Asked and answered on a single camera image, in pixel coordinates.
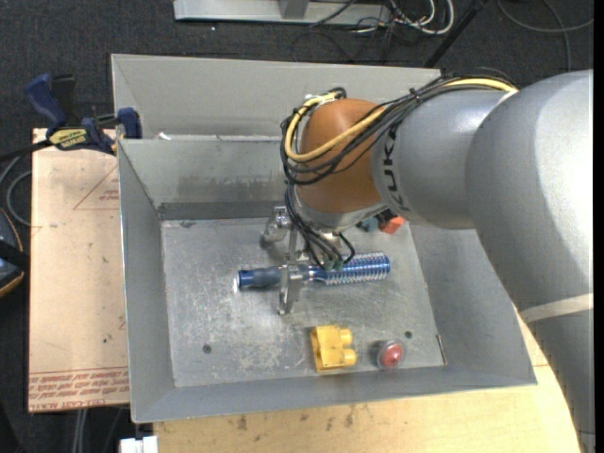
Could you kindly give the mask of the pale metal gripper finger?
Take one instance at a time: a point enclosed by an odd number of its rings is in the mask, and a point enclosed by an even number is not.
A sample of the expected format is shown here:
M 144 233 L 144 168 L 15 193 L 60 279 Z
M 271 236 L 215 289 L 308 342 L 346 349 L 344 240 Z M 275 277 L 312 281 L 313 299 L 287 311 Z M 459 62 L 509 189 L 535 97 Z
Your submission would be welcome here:
M 304 283 L 302 269 L 298 265 L 285 265 L 279 270 L 279 309 L 281 315 L 293 311 Z
M 275 207 L 260 235 L 260 246 L 267 248 L 282 242 L 290 229 L 290 216 L 285 206 Z

